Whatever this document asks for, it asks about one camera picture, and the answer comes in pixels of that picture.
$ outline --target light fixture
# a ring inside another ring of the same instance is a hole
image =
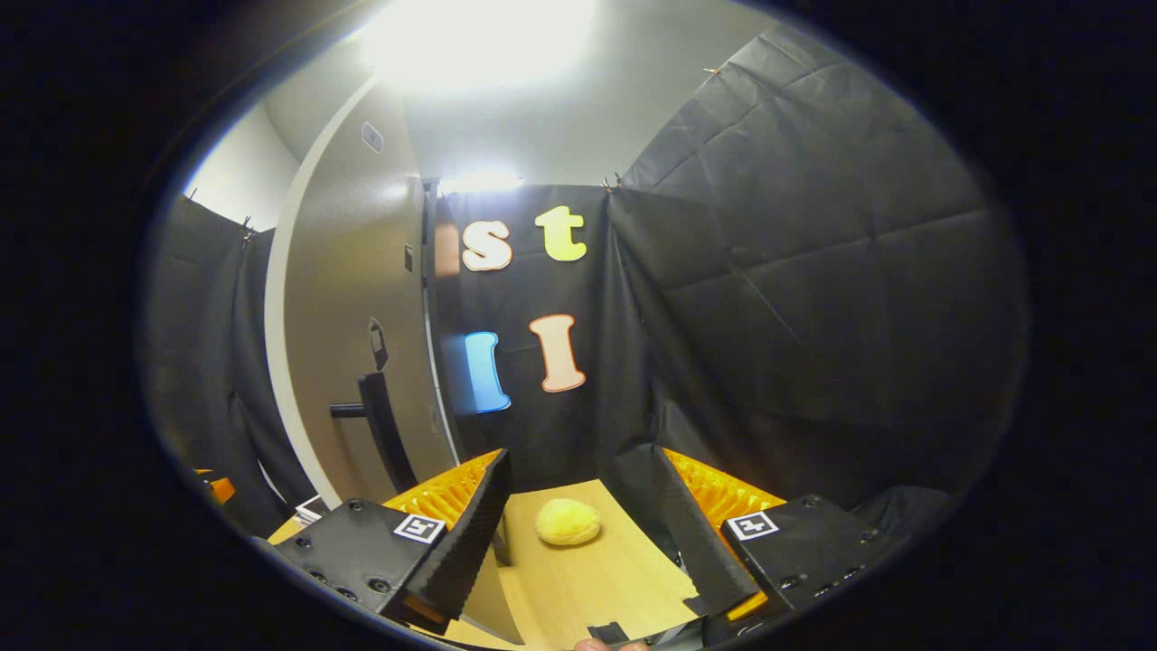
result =
[[[437,190],[439,194],[444,197],[455,192],[510,190],[518,187],[522,183],[523,178],[514,173],[498,170],[481,170],[440,180]]]
[[[585,47],[594,0],[396,0],[359,31],[375,74],[404,90],[558,73]]]

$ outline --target white wall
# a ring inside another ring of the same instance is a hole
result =
[[[268,230],[278,223],[300,163],[273,128],[265,102],[246,112],[209,151],[185,186],[189,197],[238,223]]]

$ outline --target ceiling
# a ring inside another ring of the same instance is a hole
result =
[[[598,184],[622,172],[717,67],[773,24],[725,0],[596,0],[576,62],[536,81],[469,93],[400,91],[423,177],[501,168],[526,183]],[[265,99],[301,161],[330,117],[367,80],[345,40]]]

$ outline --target yellow foam ball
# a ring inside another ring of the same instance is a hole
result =
[[[599,516],[594,506],[575,500],[552,500],[536,520],[538,538],[551,545],[581,545],[598,535]]]

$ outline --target foam letter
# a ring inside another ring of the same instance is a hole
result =
[[[510,264],[514,251],[503,239],[510,229],[501,221],[476,221],[462,231],[462,261],[471,271],[494,271]]]
[[[494,333],[466,335],[466,365],[470,368],[470,386],[474,391],[474,408],[479,414],[510,407],[510,397],[502,393],[499,369],[494,365],[494,347],[498,343],[499,336]]]
[[[587,244],[574,243],[570,229],[582,227],[582,215],[570,214],[570,208],[559,206],[535,217],[535,225],[543,227],[546,253],[559,261],[570,261],[587,254]]]
[[[566,392],[587,382],[587,376],[575,369],[575,354],[570,350],[570,327],[574,324],[575,317],[569,313],[552,313],[530,321],[530,332],[538,335],[543,345],[543,362],[546,364],[544,392]]]

